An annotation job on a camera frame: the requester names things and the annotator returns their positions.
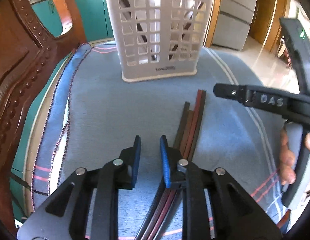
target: cabinet handle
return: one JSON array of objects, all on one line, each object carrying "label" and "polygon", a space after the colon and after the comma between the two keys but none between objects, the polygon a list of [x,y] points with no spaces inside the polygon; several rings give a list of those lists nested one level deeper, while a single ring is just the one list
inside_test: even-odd
[{"label": "cabinet handle", "polygon": [[49,6],[51,8],[51,13],[53,14],[55,12],[55,6],[53,3],[50,3]]},{"label": "cabinet handle", "polygon": [[257,16],[257,13],[258,13],[258,8],[259,8],[259,4],[257,4],[256,13],[254,13],[254,17],[253,17],[253,20],[252,20],[251,26],[253,26],[253,24],[255,23],[256,16]]}]

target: white stripe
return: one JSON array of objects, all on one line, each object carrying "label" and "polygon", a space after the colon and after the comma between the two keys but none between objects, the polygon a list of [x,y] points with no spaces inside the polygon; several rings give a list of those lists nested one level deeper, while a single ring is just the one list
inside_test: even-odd
[{"label": "white stripe", "polygon": [[[231,84],[236,84],[236,85],[239,85],[236,77],[234,76],[233,72],[230,70],[229,66],[226,64],[226,62],[224,62],[213,50],[210,50],[208,48],[205,48],[204,49],[209,53],[209,55],[216,61],[216,63],[221,67],[221,69],[224,71],[224,73],[226,74],[226,76],[228,77],[229,81],[231,82]],[[263,144],[263,149],[264,149],[264,153],[265,153],[265,156],[266,156],[266,160],[267,160],[267,164],[268,164],[268,169],[269,169],[269,172],[270,174],[273,173],[273,170],[272,170],[272,166],[271,166],[271,161],[269,159],[269,153],[267,151],[267,148],[266,148],[266,140],[265,140],[265,137],[267,137],[267,134],[263,133],[262,131],[262,128],[260,127],[259,123],[257,122],[257,120],[255,119],[255,117],[253,116],[252,112],[251,112],[251,109],[250,108],[247,108],[245,107],[245,109],[247,110],[249,116],[251,117],[251,119],[253,120],[253,122],[255,123],[260,135],[261,135],[261,139],[262,139],[262,144]],[[273,197],[275,199],[275,206],[276,206],[276,209],[277,209],[277,212],[278,212],[278,217],[279,217],[279,220],[281,219],[281,212],[280,212],[280,208],[279,208],[279,205],[277,203],[277,198],[276,198],[276,187],[273,187]]]},{"label": "white stripe", "polygon": [[283,216],[285,215],[285,213],[286,213],[286,207],[283,206]]},{"label": "white stripe", "polygon": [[[226,70],[229,72],[229,74],[231,75],[231,77],[233,78],[233,81],[235,83],[235,85],[239,85],[236,77],[234,76],[233,72],[231,71],[230,67],[227,65],[227,63],[225,61],[222,60],[222,58],[214,51],[214,50],[210,50],[212,52],[212,54],[214,54],[214,56],[224,65],[224,67],[226,68]],[[252,111],[252,113],[256,116],[258,122],[259,122],[259,125],[260,127],[262,128],[262,132],[264,134],[264,140],[266,142],[266,145],[267,145],[267,148],[268,148],[268,151],[269,151],[269,155],[271,157],[271,164],[272,164],[272,168],[273,170],[275,171],[276,170],[276,164],[275,164],[275,160],[274,160],[274,156],[273,156],[273,150],[272,150],[272,147],[271,147],[271,144],[270,144],[270,141],[268,139],[268,136],[267,136],[267,133],[266,133],[266,129],[265,129],[265,126],[264,126],[264,123],[262,121],[262,119],[260,118],[259,114],[256,112],[256,110],[254,108],[246,108],[246,109],[249,109],[250,111]],[[278,188],[278,193],[280,194],[281,191],[279,189],[279,182],[276,183],[277,185],[277,188]]]},{"label": "white stripe", "polygon": [[280,197],[282,196],[282,194],[280,194],[279,196],[277,196],[277,198],[275,198],[273,200],[273,202],[268,206],[268,208],[266,209],[266,213],[269,211],[269,209],[271,208],[271,206],[275,203],[276,200],[278,200]]}]

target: blue cloth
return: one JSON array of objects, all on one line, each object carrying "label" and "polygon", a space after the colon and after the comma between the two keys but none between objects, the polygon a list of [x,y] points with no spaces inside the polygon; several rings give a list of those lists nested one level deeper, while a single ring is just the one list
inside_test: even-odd
[{"label": "blue cloth", "polygon": [[[72,84],[61,181],[78,167],[101,168],[140,135],[136,188],[119,192],[119,236],[134,237],[162,177],[159,138],[165,134],[173,144],[184,102],[193,108],[197,90],[203,89],[207,100],[194,163],[206,170],[225,168],[250,194],[262,186],[254,199],[279,221],[283,206],[276,168],[283,120],[213,95],[217,82],[261,85],[245,63],[227,53],[202,49],[195,76],[128,84],[121,79],[117,52],[108,49],[110,45],[99,46],[104,49],[88,54]],[[162,239],[180,239],[181,228],[180,205]]]}]

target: white plastic basket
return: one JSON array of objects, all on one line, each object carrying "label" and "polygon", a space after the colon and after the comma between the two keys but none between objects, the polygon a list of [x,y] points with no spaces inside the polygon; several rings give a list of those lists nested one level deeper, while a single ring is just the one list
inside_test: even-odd
[{"label": "white plastic basket", "polygon": [[126,82],[195,75],[213,0],[106,0]]}]

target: chair backrest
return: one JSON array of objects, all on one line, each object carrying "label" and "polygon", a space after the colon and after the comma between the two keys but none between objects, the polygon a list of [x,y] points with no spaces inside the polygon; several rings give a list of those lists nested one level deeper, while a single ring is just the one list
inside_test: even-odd
[{"label": "chair backrest", "polygon": [[28,109],[57,63],[86,42],[74,0],[53,0],[63,33],[54,37],[28,0],[0,0],[0,219],[15,233],[9,174]]}]

